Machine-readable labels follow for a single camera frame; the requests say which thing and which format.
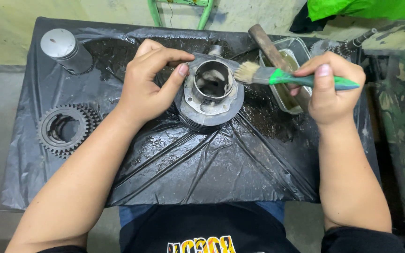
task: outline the concrete floor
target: concrete floor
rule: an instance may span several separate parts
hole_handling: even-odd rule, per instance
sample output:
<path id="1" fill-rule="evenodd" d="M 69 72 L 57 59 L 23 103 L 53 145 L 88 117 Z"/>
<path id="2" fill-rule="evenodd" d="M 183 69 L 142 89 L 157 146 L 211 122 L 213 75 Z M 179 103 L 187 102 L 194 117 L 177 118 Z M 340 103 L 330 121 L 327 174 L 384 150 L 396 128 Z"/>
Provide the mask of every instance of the concrete floor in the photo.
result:
<path id="1" fill-rule="evenodd" d="M 24 77 L 23 71 L 8 70 L 9 72 L 7 69 L 0 72 L 0 191 Z M 0 253 L 4 252 L 21 215 L 20 213 L 0 212 Z M 320 251 L 323 238 L 323 212 L 319 204 L 286 203 L 284 225 L 288 239 L 302 253 Z M 98 223 L 89 233 L 89 253 L 119 252 L 119 230 L 118 208 L 104 210 Z"/>

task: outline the green metal frame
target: green metal frame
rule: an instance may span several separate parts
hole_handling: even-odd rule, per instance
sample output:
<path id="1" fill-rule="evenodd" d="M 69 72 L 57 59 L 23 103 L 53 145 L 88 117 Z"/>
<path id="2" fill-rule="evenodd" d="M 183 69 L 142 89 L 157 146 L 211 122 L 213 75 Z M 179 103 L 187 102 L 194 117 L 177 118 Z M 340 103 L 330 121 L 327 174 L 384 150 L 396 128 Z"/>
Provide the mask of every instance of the green metal frame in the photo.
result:
<path id="1" fill-rule="evenodd" d="M 162 20 L 160 20 L 159 10 L 157 10 L 156 2 L 165 2 L 171 4 L 189 4 L 194 6 L 204 7 L 204 11 L 199 20 L 198 30 L 204 30 L 207 20 L 209 19 L 210 12 L 212 11 L 214 0 L 148 0 L 149 12 L 154 20 L 154 25 L 162 27 Z"/>

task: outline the black plastic sheet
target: black plastic sheet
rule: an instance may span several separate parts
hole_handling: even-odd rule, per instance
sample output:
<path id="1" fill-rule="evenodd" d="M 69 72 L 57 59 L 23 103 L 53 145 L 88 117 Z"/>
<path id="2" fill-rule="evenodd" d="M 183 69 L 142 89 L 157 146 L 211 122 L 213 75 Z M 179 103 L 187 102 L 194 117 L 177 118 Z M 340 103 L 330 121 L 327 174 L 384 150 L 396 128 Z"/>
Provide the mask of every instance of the black plastic sheet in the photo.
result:
<path id="1" fill-rule="evenodd" d="M 84 43 L 94 68 L 71 75 L 46 56 L 40 39 L 64 28 Z M 273 41 L 282 36 L 270 36 Z M 226 58 L 257 60 L 258 49 L 244 32 L 214 32 L 38 18 L 23 81 L 2 190 L 3 209 L 24 210 L 64 160 L 44 150 L 37 123 L 48 109 L 84 104 L 107 115 L 118 102 L 127 63 L 146 38 L 187 52 L 223 45 Z M 317 41 L 303 38 L 307 46 Z M 156 77 L 164 83 L 172 69 Z M 376 176 L 379 168 L 364 94 L 355 111 L 364 150 Z M 269 87 L 245 87 L 244 106 L 222 129 L 202 135 L 183 126 L 172 105 L 134 138 L 115 178 L 107 206 L 202 204 L 233 201 L 300 200 L 317 203 L 318 130 L 308 114 L 278 109 Z"/>

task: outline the green brush handle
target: green brush handle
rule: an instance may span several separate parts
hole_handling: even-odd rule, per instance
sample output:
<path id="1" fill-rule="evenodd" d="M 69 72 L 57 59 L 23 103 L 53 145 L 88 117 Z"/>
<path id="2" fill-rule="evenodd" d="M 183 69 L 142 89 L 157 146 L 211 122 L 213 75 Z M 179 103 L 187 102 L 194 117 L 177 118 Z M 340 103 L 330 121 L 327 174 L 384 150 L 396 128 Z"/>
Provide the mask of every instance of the green brush handle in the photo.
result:
<path id="1" fill-rule="evenodd" d="M 297 78 L 292 74 L 284 72 L 279 68 L 271 75 L 269 85 L 275 85 L 278 83 L 294 83 L 310 88 L 314 87 L 314 75 Z M 335 90 L 348 90 L 359 88 L 360 85 L 346 78 L 334 77 Z"/>

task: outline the brush bristles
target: brush bristles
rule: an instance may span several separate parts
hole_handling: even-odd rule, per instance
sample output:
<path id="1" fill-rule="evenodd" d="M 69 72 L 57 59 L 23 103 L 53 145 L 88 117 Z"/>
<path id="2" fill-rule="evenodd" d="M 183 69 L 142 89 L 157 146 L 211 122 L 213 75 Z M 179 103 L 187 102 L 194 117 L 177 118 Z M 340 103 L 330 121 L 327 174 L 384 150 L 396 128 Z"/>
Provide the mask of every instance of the brush bristles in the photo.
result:
<path id="1" fill-rule="evenodd" d="M 235 71 L 234 78 L 240 82 L 252 83 L 252 78 L 259 68 L 260 66 L 253 62 L 244 62 Z"/>

